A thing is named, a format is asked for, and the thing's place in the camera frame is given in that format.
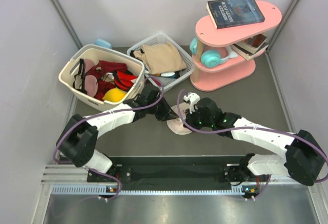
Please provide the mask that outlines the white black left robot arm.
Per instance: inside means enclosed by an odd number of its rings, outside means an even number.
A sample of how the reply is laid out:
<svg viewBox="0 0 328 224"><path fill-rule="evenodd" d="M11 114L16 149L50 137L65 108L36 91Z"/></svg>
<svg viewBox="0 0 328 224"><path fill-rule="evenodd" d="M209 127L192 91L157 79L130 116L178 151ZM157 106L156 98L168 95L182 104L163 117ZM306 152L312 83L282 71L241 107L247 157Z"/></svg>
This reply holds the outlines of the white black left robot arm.
<svg viewBox="0 0 328 224"><path fill-rule="evenodd" d="M162 90L148 84L134 98L113 109L87 117L72 116L56 143L56 149L77 168L96 170L103 180L111 181L116 176L116 169L108 156L95 149L98 138L148 114L154 115L158 121L178 118L163 97Z"/></svg>

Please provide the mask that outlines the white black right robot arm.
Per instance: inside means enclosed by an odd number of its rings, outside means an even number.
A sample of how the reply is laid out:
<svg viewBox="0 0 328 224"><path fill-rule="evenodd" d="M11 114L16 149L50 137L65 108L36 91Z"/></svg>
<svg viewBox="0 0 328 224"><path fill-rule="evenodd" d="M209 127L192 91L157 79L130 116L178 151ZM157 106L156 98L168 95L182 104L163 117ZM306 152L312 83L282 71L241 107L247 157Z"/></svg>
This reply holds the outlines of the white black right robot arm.
<svg viewBox="0 0 328 224"><path fill-rule="evenodd" d="M223 112L210 98L200 98L196 93L183 96L189 104L184 126L199 133L213 133L234 140L245 141L272 152L272 155L250 153L235 168L246 181L259 175L283 175L305 186L321 182L318 177L327 156L313 135L282 132L253 123L231 112Z"/></svg>

